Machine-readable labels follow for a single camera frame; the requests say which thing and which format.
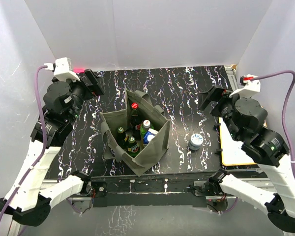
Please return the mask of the Coca-Cola glass bottle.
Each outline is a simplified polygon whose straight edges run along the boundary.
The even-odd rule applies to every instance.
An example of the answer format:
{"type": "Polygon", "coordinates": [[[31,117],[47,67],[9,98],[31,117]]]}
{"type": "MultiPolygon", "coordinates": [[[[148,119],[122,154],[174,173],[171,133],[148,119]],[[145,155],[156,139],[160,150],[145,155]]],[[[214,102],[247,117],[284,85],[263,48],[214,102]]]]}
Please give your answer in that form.
{"type": "Polygon", "coordinates": [[[130,124],[132,128],[132,134],[134,138],[138,141],[141,139],[140,135],[140,126],[143,120],[139,112],[139,106],[137,103],[131,104],[131,116],[130,116],[130,124]]]}

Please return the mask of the green Sprite plastic bottle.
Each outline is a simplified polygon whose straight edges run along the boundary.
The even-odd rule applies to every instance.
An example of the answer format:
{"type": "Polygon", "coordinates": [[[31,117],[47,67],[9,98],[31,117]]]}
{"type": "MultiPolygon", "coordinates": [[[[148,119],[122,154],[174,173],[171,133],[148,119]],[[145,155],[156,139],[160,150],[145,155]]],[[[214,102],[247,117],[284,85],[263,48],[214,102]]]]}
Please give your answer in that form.
{"type": "Polygon", "coordinates": [[[151,127],[151,123],[149,120],[144,120],[140,126],[140,135],[141,135],[141,138],[143,139],[144,138],[144,135],[146,134],[146,132],[150,129],[151,127]]]}

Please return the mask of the grey-green canvas bag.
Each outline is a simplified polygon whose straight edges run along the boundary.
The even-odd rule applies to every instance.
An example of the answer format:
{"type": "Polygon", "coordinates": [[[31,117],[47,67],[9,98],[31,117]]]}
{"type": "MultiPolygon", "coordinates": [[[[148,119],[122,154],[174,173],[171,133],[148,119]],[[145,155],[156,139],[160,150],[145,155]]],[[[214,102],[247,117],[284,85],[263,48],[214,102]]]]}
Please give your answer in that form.
{"type": "Polygon", "coordinates": [[[168,149],[170,122],[142,91],[125,90],[125,109],[101,113],[103,157],[124,162],[137,176],[155,166],[168,149]]]}

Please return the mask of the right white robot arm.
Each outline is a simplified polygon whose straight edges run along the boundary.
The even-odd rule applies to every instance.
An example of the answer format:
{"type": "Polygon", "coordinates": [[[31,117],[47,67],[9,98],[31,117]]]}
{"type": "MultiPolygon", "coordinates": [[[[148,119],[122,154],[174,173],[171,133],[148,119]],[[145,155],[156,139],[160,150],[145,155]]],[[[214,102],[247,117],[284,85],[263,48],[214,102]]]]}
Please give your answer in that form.
{"type": "Polygon", "coordinates": [[[207,192],[230,194],[265,213],[280,230],[295,234],[295,160],[283,137],[264,126],[267,111],[257,100],[213,86],[199,94],[199,110],[211,102],[210,114],[222,118],[231,138],[242,142],[245,152],[266,174],[275,188],[269,192],[218,170],[206,182],[207,192]]]}

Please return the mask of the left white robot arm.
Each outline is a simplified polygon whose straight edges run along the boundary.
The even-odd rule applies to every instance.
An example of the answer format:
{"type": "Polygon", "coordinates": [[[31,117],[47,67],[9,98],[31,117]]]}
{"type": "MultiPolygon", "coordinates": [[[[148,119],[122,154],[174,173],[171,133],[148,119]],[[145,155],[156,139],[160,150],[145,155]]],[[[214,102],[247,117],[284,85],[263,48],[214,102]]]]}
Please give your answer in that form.
{"type": "Polygon", "coordinates": [[[45,105],[31,133],[29,149],[11,190],[0,198],[0,212],[21,225],[41,225],[51,209],[72,195],[88,196],[90,177],[75,171],[54,186],[41,189],[55,156],[80,114],[83,102],[104,95],[104,78],[90,69],[74,81],[54,77],[43,96],[45,105]]]}

